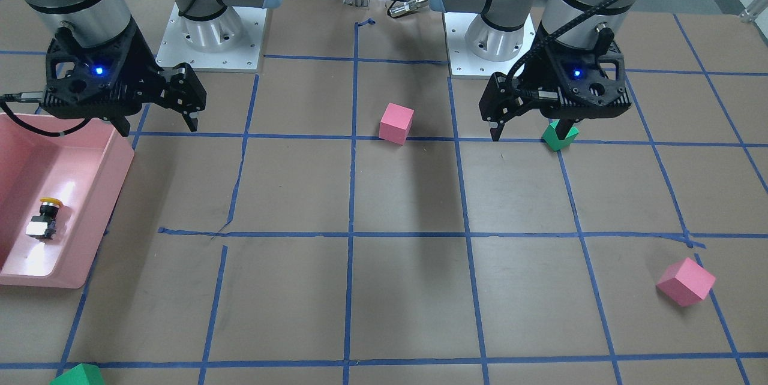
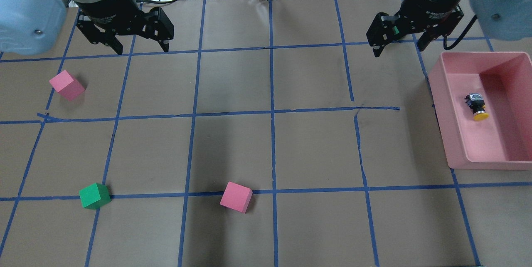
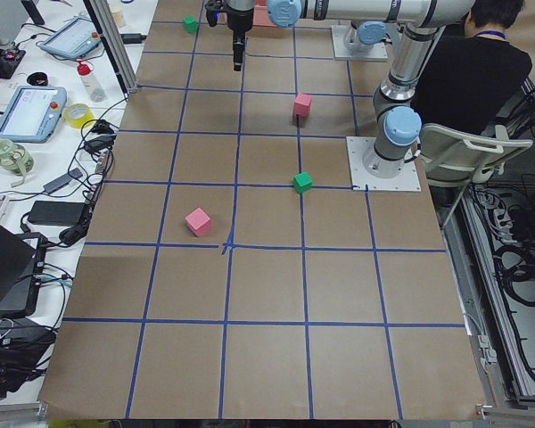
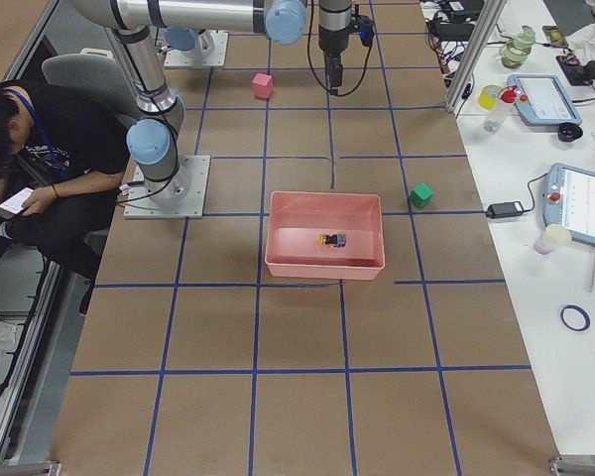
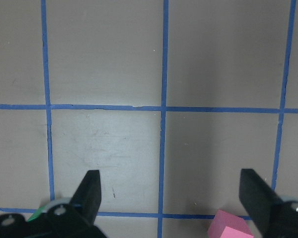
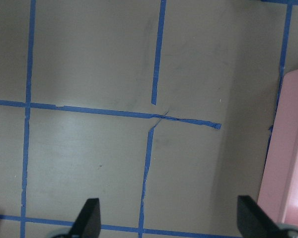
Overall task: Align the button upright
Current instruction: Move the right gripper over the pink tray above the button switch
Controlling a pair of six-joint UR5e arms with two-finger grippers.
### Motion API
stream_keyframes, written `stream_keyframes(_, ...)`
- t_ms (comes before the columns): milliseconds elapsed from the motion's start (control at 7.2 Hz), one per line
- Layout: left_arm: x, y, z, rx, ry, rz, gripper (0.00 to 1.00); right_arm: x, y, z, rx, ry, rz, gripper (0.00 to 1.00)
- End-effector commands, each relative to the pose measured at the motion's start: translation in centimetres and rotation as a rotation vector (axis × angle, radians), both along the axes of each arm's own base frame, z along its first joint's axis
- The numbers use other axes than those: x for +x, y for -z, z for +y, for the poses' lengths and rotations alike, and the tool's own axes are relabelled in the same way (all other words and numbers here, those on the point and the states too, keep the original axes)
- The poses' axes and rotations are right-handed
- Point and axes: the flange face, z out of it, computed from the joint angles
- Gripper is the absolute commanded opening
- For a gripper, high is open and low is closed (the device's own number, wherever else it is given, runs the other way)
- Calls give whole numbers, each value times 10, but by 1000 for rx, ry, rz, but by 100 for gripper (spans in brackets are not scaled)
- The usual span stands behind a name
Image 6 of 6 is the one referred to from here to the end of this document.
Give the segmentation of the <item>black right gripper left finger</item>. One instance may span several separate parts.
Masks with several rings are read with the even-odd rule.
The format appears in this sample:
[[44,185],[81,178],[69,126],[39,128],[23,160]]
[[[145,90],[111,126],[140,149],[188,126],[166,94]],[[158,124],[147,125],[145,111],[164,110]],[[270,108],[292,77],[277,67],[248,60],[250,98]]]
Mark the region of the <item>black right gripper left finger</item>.
[[98,238],[101,231],[100,201],[98,198],[86,200],[72,228],[69,238]]

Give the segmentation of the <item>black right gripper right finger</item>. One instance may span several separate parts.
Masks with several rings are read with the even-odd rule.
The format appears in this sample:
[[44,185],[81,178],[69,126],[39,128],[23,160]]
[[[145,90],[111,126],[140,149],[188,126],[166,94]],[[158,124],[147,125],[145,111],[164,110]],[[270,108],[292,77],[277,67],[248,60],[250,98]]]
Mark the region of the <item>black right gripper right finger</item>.
[[237,228],[243,238],[289,238],[249,195],[237,198]]

